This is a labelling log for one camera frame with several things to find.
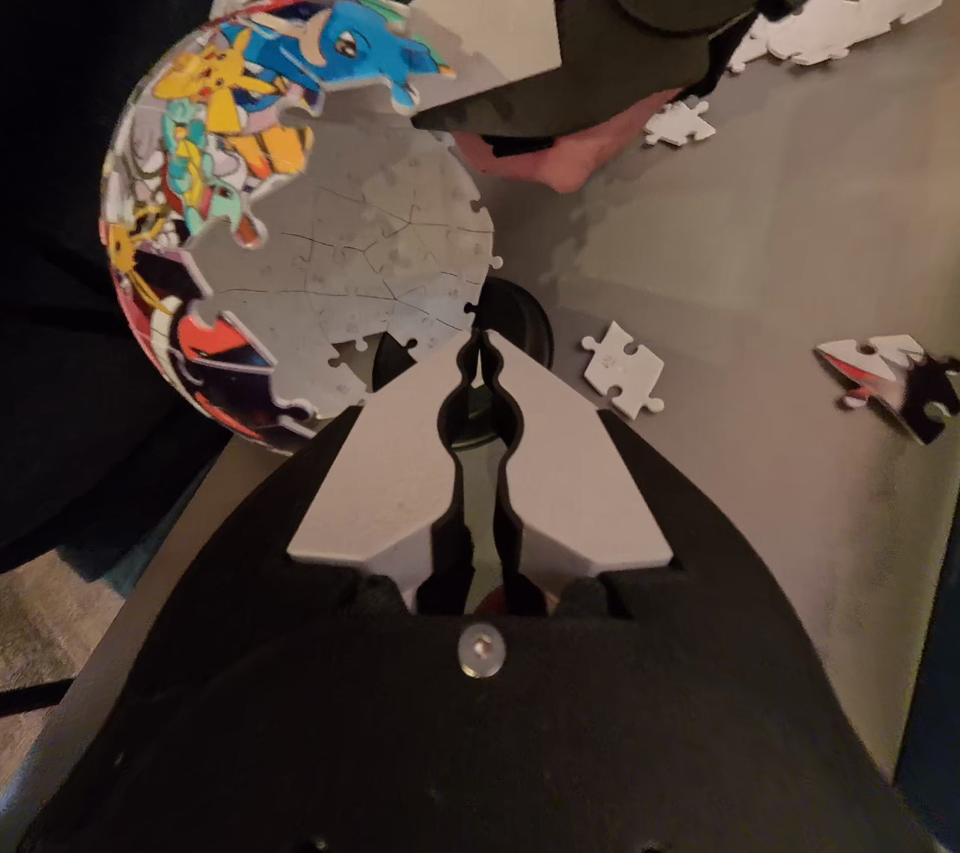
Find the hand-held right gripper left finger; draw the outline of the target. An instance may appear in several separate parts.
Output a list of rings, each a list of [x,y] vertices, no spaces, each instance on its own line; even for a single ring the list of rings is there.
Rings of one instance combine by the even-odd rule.
[[[298,562],[382,576],[421,614],[459,615],[474,578],[463,469],[474,331],[460,331],[368,399],[287,548]]]

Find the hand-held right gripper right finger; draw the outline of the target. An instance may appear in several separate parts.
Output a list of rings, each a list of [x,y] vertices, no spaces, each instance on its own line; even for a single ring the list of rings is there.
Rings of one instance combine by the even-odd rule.
[[[594,404],[496,331],[484,331],[484,381],[505,446],[502,597],[484,610],[546,615],[578,581],[667,569],[674,552]]]

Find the black round ball stand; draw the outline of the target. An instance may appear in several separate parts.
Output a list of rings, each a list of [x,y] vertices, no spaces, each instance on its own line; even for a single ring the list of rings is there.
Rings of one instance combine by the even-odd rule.
[[[546,311],[540,302],[523,287],[509,280],[489,278],[483,286],[474,314],[474,325],[498,332],[529,357],[550,368],[555,344]],[[384,333],[376,347],[371,368],[371,388],[378,391],[414,366],[410,350]],[[482,370],[477,369],[474,385],[466,401],[466,420],[457,434],[453,449],[474,450],[497,438],[492,419],[492,393],[486,387]]]

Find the colourful cartoon puzzle ball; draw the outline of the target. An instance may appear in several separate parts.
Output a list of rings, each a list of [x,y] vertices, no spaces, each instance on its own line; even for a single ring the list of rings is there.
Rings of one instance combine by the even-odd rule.
[[[383,338],[427,359],[474,324],[494,226],[450,140],[437,24],[391,0],[251,0],[141,80],[102,164],[99,235],[159,376],[290,453],[371,388]]]

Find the black red white puzzle piece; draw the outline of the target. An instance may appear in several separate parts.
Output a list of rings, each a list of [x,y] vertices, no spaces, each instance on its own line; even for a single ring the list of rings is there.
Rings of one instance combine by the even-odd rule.
[[[817,344],[816,359],[844,384],[837,407],[877,406],[896,427],[928,447],[959,415],[959,359],[930,353],[905,333]]]

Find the person's left hand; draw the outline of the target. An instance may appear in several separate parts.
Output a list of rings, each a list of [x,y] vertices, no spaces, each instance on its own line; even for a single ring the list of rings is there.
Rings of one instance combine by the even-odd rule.
[[[481,175],[540,184],[568,195],[641,137],[649,120],[680,92],[675,88],[651,94],[601,124],[560,137],[552,146],[534,152],[498,157],[474,133],[455,132],[453,139],[465,162]]]

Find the strip of joined white pieces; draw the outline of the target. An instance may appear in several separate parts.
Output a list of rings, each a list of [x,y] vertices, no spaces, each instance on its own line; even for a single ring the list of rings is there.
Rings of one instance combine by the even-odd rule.
[[[812,67],[846,57],[851,49],[911,24],[944,0],[809,0],[778,21],[760,16],[727,64],[732,75],[763,57]]]

